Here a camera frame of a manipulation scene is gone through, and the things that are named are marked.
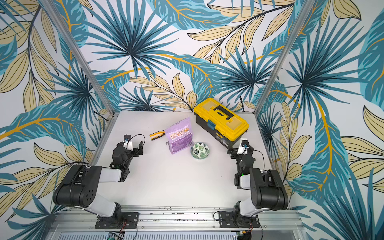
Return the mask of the aluminium frame post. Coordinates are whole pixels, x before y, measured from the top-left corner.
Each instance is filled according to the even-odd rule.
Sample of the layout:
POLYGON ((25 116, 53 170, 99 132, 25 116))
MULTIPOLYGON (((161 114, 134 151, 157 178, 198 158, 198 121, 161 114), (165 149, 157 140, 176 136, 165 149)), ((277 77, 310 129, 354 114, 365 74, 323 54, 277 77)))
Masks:
POLYGON ((284 46, 280 52, 279 57, 277 58, 276 64, 275 64, 275 66, 274 66, 274 68, 270 74, 270 77, 269 77, 269 79, 265 85, 265 88, 262 92, 262 95, 259 98, 258 104, 257 104, 255 111, 254 111, 254 115, 256 118, 261 113, 263 105, 268 98, 268 94, 273 87, 273 84, 274 84, 274 82, 275 82, 275 80, 279 74, 279 71, 281 70, 281 67, 282 67, 286 57, 289 55, 289 52, 292 49, 300 31, 301 31, 301 28, 306 21, 306 18, 310 14, 310 11, 311 11, 314 3, 315 3, 315 1, 305 1, 303 3, 303 6, 302 6, 302 8, 298 14, 298 18, 296 19, 296 21, 293 24, 292 31, 291 31, 290 35, 287 36, 286 42, 285 42, 285 44, 284 44, 284 46))
POLYGON ((43 4, 43 7, 47 11, 49 17, 51 18, 54 25, 57 27, 58 32, 62 35, 64 41, 67 43, 69 50, 72 51, 75 59, 77 60, 78 64, 84 71, 85 75, 88 77, 90 83, 95 89, 95 92, 98 94, 98 96, 101 99, 101 102, 106 107, 107 111, 110 115, 114 115, 115 111, 110 104, 110 101, 107 99, 106 95, 104 94, 100 84, 98 83, 94 73, 92 72, 91 68, 89 67, 85 57, 83 56, 80 48, 78 47, 74 37, 70 33, 69 29, 65 26, 65 21, 60 15, 58 9, 56 8, 54 1, 48 1, 48 0, 42 0, 41 3, 43 4))

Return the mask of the left aluminium frame post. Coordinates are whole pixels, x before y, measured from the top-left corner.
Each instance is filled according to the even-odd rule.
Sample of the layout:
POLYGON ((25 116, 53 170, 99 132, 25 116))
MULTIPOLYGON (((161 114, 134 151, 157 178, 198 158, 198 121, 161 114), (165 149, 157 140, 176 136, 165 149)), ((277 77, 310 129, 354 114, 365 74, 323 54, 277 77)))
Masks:
POLYGON ((43 4, 43 7, 47 11, 49 17, 51 18, 54 25, 57 27, 58 32, 62 35, 64 41, 67 43, 69 50, 72 51, 75 59, 77 60, 78 64, 84 71, 85 75, 88 77, 90 83, 95 89, 95 92, 98 94, 98 96, 101 99, 101 102, 106 107, 107 111, 110 115, 114 115, 115 111, 110 104, 110 101, 107 99, 106 95, 104 94, 100 84, 98 83, 94 73, 92 72, 91 68, 89 67, 85 57, 83 56, 80 48, 78 47, 74 37, 70 33, 69 29, 65 26, 65 21, 60 15, 58 9, 56 8, 54 1, 48 1, 48 0, 42 0, 41 3, 43 4))

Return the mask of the yellow black toolbox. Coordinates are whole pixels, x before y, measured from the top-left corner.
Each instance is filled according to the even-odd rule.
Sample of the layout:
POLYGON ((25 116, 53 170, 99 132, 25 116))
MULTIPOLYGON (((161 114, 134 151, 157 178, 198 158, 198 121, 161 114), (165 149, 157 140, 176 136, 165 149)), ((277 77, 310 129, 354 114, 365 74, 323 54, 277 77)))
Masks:
POLYGON ((246 120, 208 98, 194 108, 196 123, 210 133, 224 147, 230 149, 249 129, 246 120))

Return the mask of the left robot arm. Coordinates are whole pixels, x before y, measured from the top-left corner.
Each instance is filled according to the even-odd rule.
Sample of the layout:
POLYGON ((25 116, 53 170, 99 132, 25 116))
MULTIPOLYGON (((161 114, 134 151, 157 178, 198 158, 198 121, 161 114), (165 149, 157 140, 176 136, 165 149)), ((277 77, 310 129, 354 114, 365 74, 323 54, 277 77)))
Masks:
POLYGON ((134 157, 143 154, 144 142, 133 147, 130 135, 117 144, 113 150, 110 166, 75 165, 53 194, 53 202, 65 207, 80 208, 95 214, 102 227, 117 228, 123 225, 129 216, 122 212, 120 204, 111 202, 97 193, 100 183, 122 183, 128 177, 129 166, 134 157))

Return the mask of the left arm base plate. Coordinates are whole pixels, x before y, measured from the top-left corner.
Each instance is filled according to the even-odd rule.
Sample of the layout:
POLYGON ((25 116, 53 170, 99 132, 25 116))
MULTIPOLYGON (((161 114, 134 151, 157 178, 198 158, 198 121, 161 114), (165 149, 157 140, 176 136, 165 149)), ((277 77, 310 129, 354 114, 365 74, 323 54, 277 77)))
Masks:
POLYGON ((135 229, 139 215, 138 212, 125 212, 108 218, 97 217, 95 229, 135 229))

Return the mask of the purple oats bag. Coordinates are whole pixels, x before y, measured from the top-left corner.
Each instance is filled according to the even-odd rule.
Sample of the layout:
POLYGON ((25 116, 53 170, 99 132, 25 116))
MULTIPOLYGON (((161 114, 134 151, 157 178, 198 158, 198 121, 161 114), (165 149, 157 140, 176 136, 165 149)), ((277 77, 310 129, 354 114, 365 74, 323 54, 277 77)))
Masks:
POLYGON ((191 118, 187 117, 165 129, 171 154, 178 153, 193 144, 191 118))

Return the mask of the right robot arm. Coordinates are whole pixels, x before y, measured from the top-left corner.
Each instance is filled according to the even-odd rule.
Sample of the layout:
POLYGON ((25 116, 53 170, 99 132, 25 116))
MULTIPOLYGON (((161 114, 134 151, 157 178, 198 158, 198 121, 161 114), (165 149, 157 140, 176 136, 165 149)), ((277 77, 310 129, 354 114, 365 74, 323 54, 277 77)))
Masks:
POLYGON ((252 148, 232 148, 227 154, 236 160, 237 173, 234 184, 240 190, 250 191, 250 197, 239 201, 231 212, 230 221, 236 227, 246 227, 264 211, 285 210, 288 207, 288 194, 279 172, 253 167, 256 159, 252 148))

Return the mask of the aluminium front rail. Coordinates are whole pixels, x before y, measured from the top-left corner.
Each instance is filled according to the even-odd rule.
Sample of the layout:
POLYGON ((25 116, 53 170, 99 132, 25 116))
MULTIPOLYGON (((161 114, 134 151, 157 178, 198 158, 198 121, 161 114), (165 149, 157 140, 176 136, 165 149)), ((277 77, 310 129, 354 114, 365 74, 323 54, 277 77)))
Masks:
POLYGON ((224 228, 220 212, 229 208, 124 206, 137 213, 125 229, 97 229, 95 215, 71 209, 57 214, 47 240, 307 240, 296 210, 263 211, 245 227, 224 228))

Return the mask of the yellow black pliers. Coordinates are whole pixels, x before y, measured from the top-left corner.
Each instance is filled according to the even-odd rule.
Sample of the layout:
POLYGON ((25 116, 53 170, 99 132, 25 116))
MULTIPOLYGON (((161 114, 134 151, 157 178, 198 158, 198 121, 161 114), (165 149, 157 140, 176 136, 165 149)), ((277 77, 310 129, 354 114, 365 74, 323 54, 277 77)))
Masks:
POLYGON ((155 132, 155 133, 150 134, 149 137, 150 137, 151 140, 153 141, 153 140, 156 140, 156 139, 158 139, 158 138, 161 138, 161 137, 164 136, 165 134, 166 134, 165 131, 162 130, 162 131, 157 131, 157 132, 155 132))

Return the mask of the right aluminium frame post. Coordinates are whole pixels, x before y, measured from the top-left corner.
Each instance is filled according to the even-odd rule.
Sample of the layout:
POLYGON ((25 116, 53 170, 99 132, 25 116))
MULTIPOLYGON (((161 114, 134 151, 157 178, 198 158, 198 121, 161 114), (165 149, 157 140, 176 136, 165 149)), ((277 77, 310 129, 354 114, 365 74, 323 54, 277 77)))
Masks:
POLYGON ((296 19, 296 21, 293 24, 292 31, 291 31, 290 35, 287 36, 286 42, 285 42, 285 44, 284 44, 284 46, 280 52, 279 57, 277 58, 276 64, 275 64, 275 66, 274 66, 274 68, 270 74, 270 77, 269 77, 269 79, 265 85, 265 88, 262 92, 262 95, 259 98, 258 104, 257 104, 255 111, 254 111, 254 115, 256 118, 261 113, 263 105, 268 98, 268 94, 273 87, 273 84, 274 84, 274 82, 275 82, 275 80, 279 74, 279 71, 281 70, 281 67, 282 67, 286 57, 289 55, 289 52, 292 49, 300 31, 301 31, 301 28, 306 21, 306 18, 310 14, 310 11, 311 11, 314 3, 315 3, 315 1, 305 1, 303 3, 303 6, 302 6, 302 8, 298 14, 298 18, 296 19))

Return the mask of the green leaf pattern bowl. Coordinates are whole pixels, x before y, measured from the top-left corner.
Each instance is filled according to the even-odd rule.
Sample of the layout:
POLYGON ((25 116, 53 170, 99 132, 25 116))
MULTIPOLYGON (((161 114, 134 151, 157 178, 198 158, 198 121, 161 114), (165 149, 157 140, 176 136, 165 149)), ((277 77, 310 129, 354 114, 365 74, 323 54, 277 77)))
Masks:
POLYGON ((198 142, 192 144, 190 152, 195 159, 203 160, 209 156, 210 148, 207 144, 198 142))

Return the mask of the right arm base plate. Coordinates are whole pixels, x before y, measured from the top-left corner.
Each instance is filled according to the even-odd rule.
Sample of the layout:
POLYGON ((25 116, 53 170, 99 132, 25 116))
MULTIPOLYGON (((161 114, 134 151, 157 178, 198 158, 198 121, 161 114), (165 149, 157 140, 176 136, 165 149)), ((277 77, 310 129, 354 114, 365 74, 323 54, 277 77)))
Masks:
POLYGON ((235 212, 217 211, 218 216, 215 217, 219 221, 220 228, 222 229, 245 229, 245 228, 259 228, 260 222, 256 217, 244 217, 235 212))

